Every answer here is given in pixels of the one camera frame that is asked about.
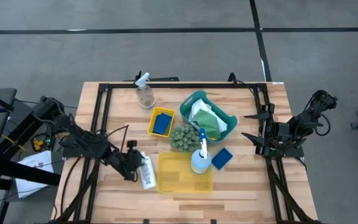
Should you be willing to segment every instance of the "gray floor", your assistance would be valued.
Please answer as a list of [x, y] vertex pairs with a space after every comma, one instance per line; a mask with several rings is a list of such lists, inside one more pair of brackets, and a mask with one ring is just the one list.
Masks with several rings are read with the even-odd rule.
[[[257, 0], [261, 26], [358, 27], [358, 1]], [[253, 27], [241, 0], [0, 0], [0, 30]], [[339, 98], [327, 111], [333, 129], [305, 143], [319, 219], [358, 223], [358, 32], [264, 33], [272, 80], [285, 82], [294, 114], [314, 91]], [[75, 106], [85, 81], [152, 77], [263, 81], [257, 39], [242, 34], [0, 35], [0, 87], [22, 100], [53, 96]], [[46, 222], [53, 198], [12, 203], [6, 223]]]

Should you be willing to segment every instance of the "wooden tabletop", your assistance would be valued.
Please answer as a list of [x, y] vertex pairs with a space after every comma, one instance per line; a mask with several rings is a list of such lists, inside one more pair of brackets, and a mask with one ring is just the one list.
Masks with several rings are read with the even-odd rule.
[[[99, 83], [84, 83], [76, 122], [90, 129]], [[276, 105], [275, 121], [286, 122], [291, 109], [282, 84], [267, 83], [271, 103]], [[182, 124], [179, 107], [194, 88], [154, 88], [156, 106], [176, 111], [175, 125]], [[265, 159], [255, 155], [255, 146], [241, 132], [257, 135], [257, 120], [245, 119], [244, 115], [256, 114], [252, 93], [242, 88], [206, 88], [207, 97], [228, 115], [236, 115], [238, 125], [221, 144], [208, 146], [214, 156], [225, 147], [233, 158], [221, 171], [213, 168], [213, 191], [203, 194], [160, 194], [156, 189], [144, 190], [142, 182], [125, 181], [112, 167], [101, 165], [96, 189], [92, 223], [275, 223], [272, 197]], [[127, 140], [138, 141], [137, 149], [150, 156], [154, 171], [158, 171], [158, 154], [174, 151], [169, 139], [147, 134], [152, 110], [143, 110], [134, 88], [113, 89], [107, 129], [108, 131], [129, 124]], [[114, 133], [109, 140], [121, 145], [123, 132]], [[65, 162], [55, 205], [60, 211], [60, 199], [67, 173], [75, 159]], [[288, 188], [300, 207], [311, 218], [317, 219], [305, 168], [292, 158], [283, 159]], [[83, 159], [74, 168], [65, 193], [64, 208], [78, 192]], [[286, 218], [283, 198], [279, 193], [282, 216]], [[85, 195], [81, 218], [85, 218], [88, 195]]]

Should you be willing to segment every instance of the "teal basket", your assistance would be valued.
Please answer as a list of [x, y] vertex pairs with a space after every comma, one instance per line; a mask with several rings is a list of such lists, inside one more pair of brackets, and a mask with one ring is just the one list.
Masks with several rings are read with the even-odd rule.
[[180, 114], [183, 120], [190, 124], [188, 118], [191, 112], [191, 106], [197, 100], [202, 99], [204, 103], [211, 106], [212, 111], [216, 113], [218, 117], [220, 117], [226, 124], [227, 130], [221, 133], [221, 137], [217, 141], [210, 140], [206, 138], [207, 142], [210, 144], [219, 144], [223, 141], [237, 126], [237, 118], [236, 116], [229, 116], [223, 110], [219, 109], [214, 103], [212, 103], [207, 97], [206, 92], [203, 90], [198, 90], [194, 92], [191, 96], [189, 96], [181, 105], [180, 105]]

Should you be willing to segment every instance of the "green broccoli toy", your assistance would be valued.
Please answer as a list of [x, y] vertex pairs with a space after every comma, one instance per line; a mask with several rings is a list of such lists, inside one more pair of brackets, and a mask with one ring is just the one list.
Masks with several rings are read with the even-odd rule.
[[176, 126], [171, 130], [170, 143], [180, 152], [193, 152], [200, 146], [200, 134], [190, 124]]

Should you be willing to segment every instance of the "spray bottle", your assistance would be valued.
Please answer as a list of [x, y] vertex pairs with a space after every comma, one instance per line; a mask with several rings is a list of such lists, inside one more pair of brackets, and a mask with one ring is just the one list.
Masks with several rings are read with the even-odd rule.
[[206, 150], [206, 136], [204, 128], [200, 129], [201, 149], [191, 155], [191, 169], [197, 174], [203, 174], [211, 165], [211, 154]]
[[152, 109], [155, 105], [153, 90], [146, 84], [146, 81], [149, 79], [149, 75], [150, 74], [146, 72], [135, 82], [137, 85], [136, 95], [139, 103], [143, 109], [147, 110]]

